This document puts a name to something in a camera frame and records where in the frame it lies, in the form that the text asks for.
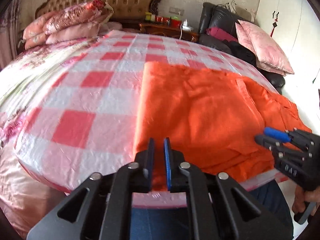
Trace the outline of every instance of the silver rivet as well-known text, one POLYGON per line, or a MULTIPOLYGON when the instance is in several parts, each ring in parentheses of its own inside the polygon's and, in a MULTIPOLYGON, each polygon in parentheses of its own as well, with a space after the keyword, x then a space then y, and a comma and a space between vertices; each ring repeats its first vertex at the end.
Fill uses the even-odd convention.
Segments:
POLYGON ((133 169, 133 170, 137 169, 137 168, 139 168, 139 163, 136 163, 136 162, 129 163, 128 168, 133 169))
POLYGON ((220 172, 220 173, 218 174, 218 177, 219 177, 219 179, 226 180, 227 178, 229 178, 229 175, 228 175, 228 173, 220 172))
POLYGON ((182 169, 189 169, 191 167, 191 165, 190 165, 190 163, 183 162, 183 163, 180 163, 180 167, 182 169))
POLYGON ((91 180, 98 180, 98 179, 101 179, 101 177, 102 177, 101 173, 94 172, 94 173, 91 174, 90 179, 91 180))

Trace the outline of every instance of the black handle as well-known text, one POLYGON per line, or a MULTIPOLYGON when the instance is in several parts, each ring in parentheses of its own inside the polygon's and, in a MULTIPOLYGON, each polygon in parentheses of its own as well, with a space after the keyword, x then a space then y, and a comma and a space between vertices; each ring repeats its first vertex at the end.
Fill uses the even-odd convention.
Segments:
POLYGON ((294 215, 293 219, 296 221, 298 224, 302 225, 308 217, 310 216, 312 210, 316 206, 316 202, 304 202, 306 205, 306 209, 303 213, 297 213, 294 215))

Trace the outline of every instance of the triangular cutout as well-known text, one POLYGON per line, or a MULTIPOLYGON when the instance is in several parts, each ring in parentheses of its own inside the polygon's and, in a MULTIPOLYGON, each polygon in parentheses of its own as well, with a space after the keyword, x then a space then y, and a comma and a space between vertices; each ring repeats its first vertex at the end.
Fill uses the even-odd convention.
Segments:
POLYGON ((88 190, 86 188, 79 191, 77 195, 73 196, 72 199, 58 211, 58 217, 69 221, 70 223, 76 222, 81 205, 87 193, 88 190))
POLYGON ((232 188, 231 193, 236 201, 236 205, 242 217, 242 220, 248 222, 261 215, 261 211, 237 188, 232 188))

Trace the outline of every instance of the blue jeans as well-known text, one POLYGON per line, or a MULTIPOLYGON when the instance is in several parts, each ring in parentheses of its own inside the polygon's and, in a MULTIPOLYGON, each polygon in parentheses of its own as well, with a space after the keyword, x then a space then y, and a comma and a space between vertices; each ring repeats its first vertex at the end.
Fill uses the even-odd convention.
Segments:
MULTIPOLYGON (((251 191, 250 194, 289 227, 293 235, 290 209, 275 180, 251 191)), ((187 240, 188 223, 186 208, 132 209, 130 240, 187 240)))

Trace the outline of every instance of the orange garment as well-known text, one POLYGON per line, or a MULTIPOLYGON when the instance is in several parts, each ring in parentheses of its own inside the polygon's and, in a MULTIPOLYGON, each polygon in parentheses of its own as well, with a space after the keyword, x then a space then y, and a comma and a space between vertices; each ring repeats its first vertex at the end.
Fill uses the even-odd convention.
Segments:
POLYGON ((154 190, 165 190, 164 138, 202 171, 225 171, 238 182, 273 168, 269 150, 254 136, 266 126, 311 131, 295 104, 236 73, 145 64, 134 153, 155 139, 154 190))

